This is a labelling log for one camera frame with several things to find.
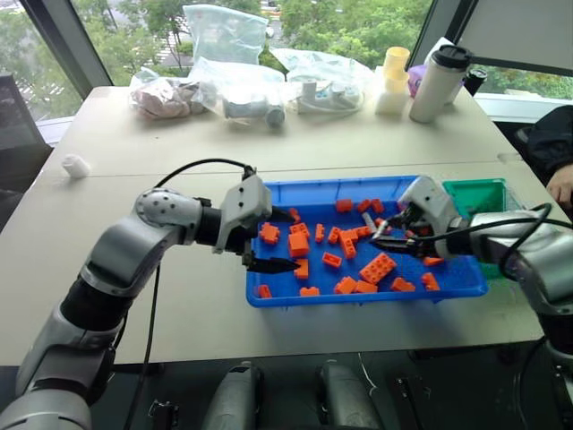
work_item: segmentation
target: black chair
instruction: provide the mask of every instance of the black chair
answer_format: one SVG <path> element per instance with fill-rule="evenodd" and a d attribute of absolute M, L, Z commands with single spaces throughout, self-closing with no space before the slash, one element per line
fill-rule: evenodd
<path fill-rule="evenodd" d="M 0 231 L 51 152 L 13 77 L 0 74 Z"/>

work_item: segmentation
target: black bottle cap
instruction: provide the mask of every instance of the black bottle cap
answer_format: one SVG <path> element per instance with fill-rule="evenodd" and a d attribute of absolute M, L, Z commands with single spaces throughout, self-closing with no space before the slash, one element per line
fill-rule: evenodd
<path fill-rule="evenodd" d="M 432 60 L 449 69 L 466 69 L 471 63 L 472 53 L 464 47 L 443 45 L 432 53 Z"/>

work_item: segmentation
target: white thermos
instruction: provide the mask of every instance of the white thermos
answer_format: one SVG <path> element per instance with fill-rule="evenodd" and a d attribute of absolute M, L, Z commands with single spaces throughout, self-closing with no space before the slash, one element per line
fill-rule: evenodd
<path fill-rule="evenodd" d="M 418 123 L 433 121 L 465 76 L 471 58 L 470 51 L 453 45 L 434 51 L 415 95 L 410 118 Z"/>

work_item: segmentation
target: dark clothing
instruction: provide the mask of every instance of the dark clothing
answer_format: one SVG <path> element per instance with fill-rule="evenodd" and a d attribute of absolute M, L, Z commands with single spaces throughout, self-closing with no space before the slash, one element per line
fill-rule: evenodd
<path fill-rule="evenodd" d="M 573 106 L 561 106 L 531 128 L 525 159 L 547 185 L 556 170 L 573 163 Z"/>

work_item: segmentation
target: person's hand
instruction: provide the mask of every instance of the person's hand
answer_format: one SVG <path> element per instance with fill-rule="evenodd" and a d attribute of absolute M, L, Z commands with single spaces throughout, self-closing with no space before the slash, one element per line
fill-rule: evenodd
<path fill-rule="evenodd" d="M 571 190 L 573 189 L 573 164 L 557 170 L 547 184 L 547 191 L 553 199 L 565 209 L 571 209 Z"/>

